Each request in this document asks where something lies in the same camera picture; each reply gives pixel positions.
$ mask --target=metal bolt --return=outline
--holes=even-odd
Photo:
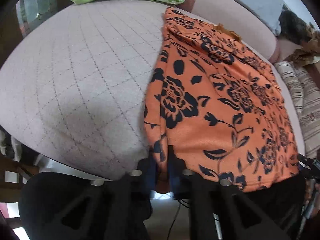
[[[222,179],[222,180],[220,180],[220,185],[227,187],[227,186],[231,185],[231,182],[228,179]]]
[[[139,177],[139,176],[141,176],[141,174],[142,174],[142,171],[140,171],[140,170],[132,170],[130,172],[130,176],[135,176],[135,177]]]
[[[102,179],[93,179],[90,181],[90,184],[96,187],[102,186],[104,181]]]
[[[191,176],[191,175],[193,175],[193,171],[189,170],[189,169],[185,169],[182,171],[182,174],[185,176]]]

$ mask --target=floor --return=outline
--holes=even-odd
[[[317,29],[318,25],[314,21],[313,17],[301,2],[301,0],[284,0],[288,7],[298,15],[305,22],[311,22]],[[95,179],[96,176],[87,174],[82,171],[75,170],[61,163],[48,159],[45,156],[39,157],[36,160],[36,165],[40,167],[41,172],[53,171],[59,173],[65,173],[74,175],[84,179]],[[16,182],[16,176],[10,172],[6,174],[6,181]],[[173,217],[177,212],[179,203],[172,198],[170,194],[156,194],[155,198],[151,200],[154,213],[149,220],[145,221],[146,228],[153,240],[163,240],[167,238],[168,230],[173,221]],[[8,203],[9,217],[19,216],[18,203]],[[17,236],[21,240],[28,240],[28,236],[23,228],[17,228],[14,230]],[[175,240],[187,240],[189,239],[189,220],[188,209],[181,206],[180,212],[177,216],[177,220],[172,228],[170,239]]]

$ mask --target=orange cloth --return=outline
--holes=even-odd
[[[160,180],[168,145],[188,169],[245,192],[297,174],[295,138],[271,66],[221,26],[173,8],[164,17],[145,106]]]

